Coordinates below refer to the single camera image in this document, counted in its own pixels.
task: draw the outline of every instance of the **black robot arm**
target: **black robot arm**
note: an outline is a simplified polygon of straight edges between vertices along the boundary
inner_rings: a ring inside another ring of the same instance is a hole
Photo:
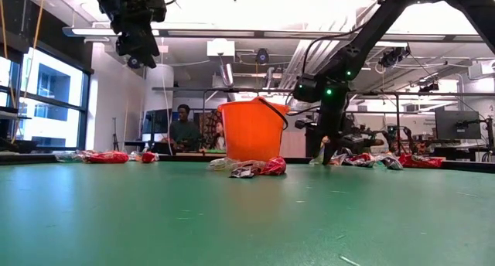
[[[315,74],[303,74],[294,89],[298,101],[321,101],[317,139],[329,137],[324,163],[340,148],[340,130],[347,108],[348,82],[359,73],[368,53],[390,29],[401,13],[415,3],[446,1],[473,24],[485,43],[495,52],[495,2],[493,0],[384,0],[356,37],[339,49]]]
[[[98,0],[100,10],[111,20],[111,28],[119,34],[116,49],[120,56],[129,55],[128,65],[156,67],[159,55],[151,22],[163,22],[165,0]]]

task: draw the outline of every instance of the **green table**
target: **green table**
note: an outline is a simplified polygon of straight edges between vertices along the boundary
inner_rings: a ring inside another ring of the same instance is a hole
[[[0,168],[0,265],[493,265],[495,175],[204,163]]]

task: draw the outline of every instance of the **monitor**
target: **monitor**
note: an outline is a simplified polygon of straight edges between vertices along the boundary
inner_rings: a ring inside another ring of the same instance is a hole
[[[155,133],[156,134],[166,134],[168,133],[168,123],[167,119],[167,110],[157,110],[157,111],[146,111],[145,123],[143,125],[142,133],[143,134],[151,134],[152,125],[150,121],[151,115],[155,115]],[[172,115],[172,109],[169,109],[169,116]]]
[[[475,121],[480,118],[477,111],[435,111],[437,139],[480,139],[480,123],[459,126],[463,121]]]

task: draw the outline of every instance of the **bucket handle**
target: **bucket handle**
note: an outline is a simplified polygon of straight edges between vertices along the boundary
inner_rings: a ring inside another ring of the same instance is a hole
[[[284,124],[285,124],[284,131],[287,130],[287,128],[288,128],[288,121],[285,118],[285,116],[283,114],[281,114],[280,111],[278,111],[276,108],[274,108],[270,103],[268,103],[265,99],[259,97],[258,100],[262,104],[264,104],[265,106],[267,106],[268,108],[270,108],[273,112],[275,112],[284,121]]]

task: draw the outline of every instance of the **orange bucket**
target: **orange bucket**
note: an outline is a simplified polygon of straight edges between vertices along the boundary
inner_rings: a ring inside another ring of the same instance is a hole
[[[279,155],[284,121],[263,102],[264,98],[256,97],[218,107],[224,119],[228,158],[267,162]],[[269,104],[282,115],[289,111],[285,105]]]

